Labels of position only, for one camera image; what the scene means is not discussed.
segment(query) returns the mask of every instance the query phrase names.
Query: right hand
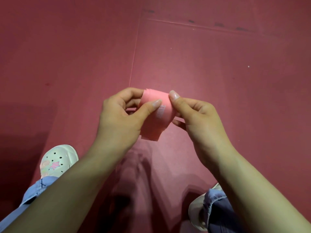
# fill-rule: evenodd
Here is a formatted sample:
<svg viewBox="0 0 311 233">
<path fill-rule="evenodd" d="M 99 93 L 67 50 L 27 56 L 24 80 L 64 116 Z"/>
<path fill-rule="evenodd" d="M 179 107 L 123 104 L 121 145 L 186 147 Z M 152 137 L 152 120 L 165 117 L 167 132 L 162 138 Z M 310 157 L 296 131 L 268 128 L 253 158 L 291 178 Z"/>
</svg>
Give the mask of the right hand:
<svg viewBox="0 0 311 233">
<path fill-rule="evenodd" d="M 215 107 L 205 101 L 182 98 L 175 91 L 169 93 L 169 98 L 177 116 L 185 120 L 173 120 L 173 124 L 187 131 L 201 163 L 208 169 L 218 164 L 219 155 L 233 146 Z"/>
</svg>

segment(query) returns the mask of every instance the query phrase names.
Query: pink paper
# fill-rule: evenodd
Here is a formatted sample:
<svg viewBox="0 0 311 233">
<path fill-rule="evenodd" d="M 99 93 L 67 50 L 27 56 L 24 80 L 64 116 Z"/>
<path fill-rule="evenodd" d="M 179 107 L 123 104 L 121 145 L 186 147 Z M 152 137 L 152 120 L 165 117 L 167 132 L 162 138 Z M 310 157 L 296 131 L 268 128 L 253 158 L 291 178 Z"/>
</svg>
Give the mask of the pink paper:
<svg viewBox="0 0 311 233">
<path fill-rule="evenodd" d="M 161 106 L 147 117 L 140 131 L 144 140 L 158 141 L 161 133 L 168 127 L 176 115 L 176 110 L 172 107 L 169 100 L 169 94 L 152 89 L 144 91 L 137 109 L 146 102 L 159 99 L 162 100 Z"/>
</svg>

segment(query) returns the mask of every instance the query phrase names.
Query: denim pant leg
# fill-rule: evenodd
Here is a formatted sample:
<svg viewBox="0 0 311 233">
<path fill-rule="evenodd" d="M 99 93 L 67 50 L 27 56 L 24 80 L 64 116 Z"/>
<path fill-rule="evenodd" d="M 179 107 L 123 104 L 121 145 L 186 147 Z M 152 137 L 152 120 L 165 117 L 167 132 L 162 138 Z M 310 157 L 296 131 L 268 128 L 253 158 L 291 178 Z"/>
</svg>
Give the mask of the denim pant leg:
<svg viewBox="0 0 311 233">
<path fill-rule="evenodd" d="M 29 187 L 24 194 L 20 206 L 0 222 L 0 232 L 4 231 L 5 228 L 7 228 L 19 215 L 21 215 L 22 212 L 24 212 L 30 205 L 29 202 L 45 191 L 48 186 L 57 180 L 57 178 L 58 177 L 55 176 L 46 176 L 36 181 L 35 184 Z"/>
<path fill-rule="evenodd" d="M 238 216 L 220 190 L 210 189 L 204 196 L 204 217 L 210 233 L 244 233 Z"/>
</svg>

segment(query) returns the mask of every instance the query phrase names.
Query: maroon floor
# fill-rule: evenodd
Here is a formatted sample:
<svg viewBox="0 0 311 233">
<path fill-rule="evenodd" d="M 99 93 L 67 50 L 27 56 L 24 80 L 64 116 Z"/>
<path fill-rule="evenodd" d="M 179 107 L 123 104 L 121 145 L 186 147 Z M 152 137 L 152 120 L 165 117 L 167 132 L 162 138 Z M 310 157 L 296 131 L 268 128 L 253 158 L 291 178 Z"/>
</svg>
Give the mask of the maroon floor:
<svg viewBox="0 0 311 233">
<path fill-rule="evenodd" d="M 132 86 L 213 103 L 232 143 L 311 220 L 311 1 L 0 0 L 0 218 L 59 144 L 80 157 Z M 81 232 L 187 232 L 215 184 L 185 133 L 139 140 Z"/>
</svg>

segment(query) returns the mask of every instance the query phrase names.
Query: foot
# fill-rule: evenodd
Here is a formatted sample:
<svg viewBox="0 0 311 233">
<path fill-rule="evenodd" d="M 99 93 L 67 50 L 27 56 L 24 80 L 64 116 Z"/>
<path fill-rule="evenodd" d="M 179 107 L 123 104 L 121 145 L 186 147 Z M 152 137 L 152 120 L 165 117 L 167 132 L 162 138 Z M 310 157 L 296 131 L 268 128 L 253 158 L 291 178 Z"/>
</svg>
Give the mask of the foot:
<svg viewBox="0 0 311 233">
<path fill-rule="evenodd" d="M 222 190 L 219 183 L 213 186 L 212 189 Z M 203 209 L 204 196 L 205 193 L 193 200 L 189 205 L 188 209 L 190 222 L 192 223 L 192 225 L 194 225 L 195 228 L 199 229 L 200 231 L 207 231 Z"/>
<path fill-rule="evenodd" d="M 43 156 L 40 164 L 41 178 L 60 177 L 79 160 L 76 150 L 70 145 L 58 145 Z"/>
</svg>

